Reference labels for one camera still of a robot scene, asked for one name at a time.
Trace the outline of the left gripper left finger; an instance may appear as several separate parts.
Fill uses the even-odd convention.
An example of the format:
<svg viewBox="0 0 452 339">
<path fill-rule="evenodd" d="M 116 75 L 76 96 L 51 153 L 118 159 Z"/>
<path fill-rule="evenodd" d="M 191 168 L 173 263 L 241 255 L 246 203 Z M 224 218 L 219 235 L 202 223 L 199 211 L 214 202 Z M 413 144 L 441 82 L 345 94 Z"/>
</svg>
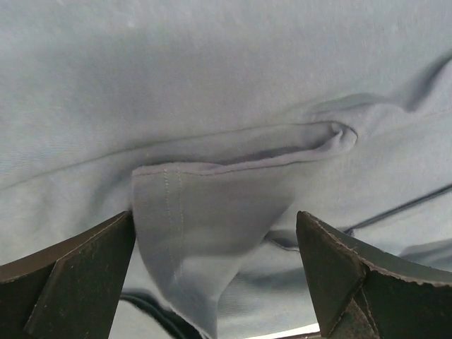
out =
<svg viewBox="0 0 452 339">
<path fill-rule="evenodd" d="M 1 266 L 1 337 L 108 338 L 135 244 L 124 211 Z"/>
</svg>

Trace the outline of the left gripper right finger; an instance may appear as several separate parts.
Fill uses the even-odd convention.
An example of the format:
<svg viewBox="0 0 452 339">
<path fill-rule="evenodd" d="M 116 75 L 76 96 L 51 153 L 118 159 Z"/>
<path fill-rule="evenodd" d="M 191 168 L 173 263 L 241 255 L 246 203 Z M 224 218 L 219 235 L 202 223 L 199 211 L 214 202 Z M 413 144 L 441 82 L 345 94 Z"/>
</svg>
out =
<svg viewBox="0 0 452 339">
<path fill-rule="evenodd" d="M 297 241 L 323 338 L 450 338 L 451 273 L 406 261 L 313 215 Z"/>
</svg>

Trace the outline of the slate blue t shirt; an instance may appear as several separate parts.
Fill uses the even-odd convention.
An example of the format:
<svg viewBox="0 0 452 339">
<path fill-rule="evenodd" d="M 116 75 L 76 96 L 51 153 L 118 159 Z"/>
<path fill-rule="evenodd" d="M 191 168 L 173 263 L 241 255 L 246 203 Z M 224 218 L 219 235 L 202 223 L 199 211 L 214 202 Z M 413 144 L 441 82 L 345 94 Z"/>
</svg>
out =
<svg viewBox="0 0 452 339">
<path fill-rule="evenodd" d="M 450 1 L 2 1 L 1 262 L 124 211 L 206 338 L 316 316 L 305 210 L 451 269 Z"/>
</svg>

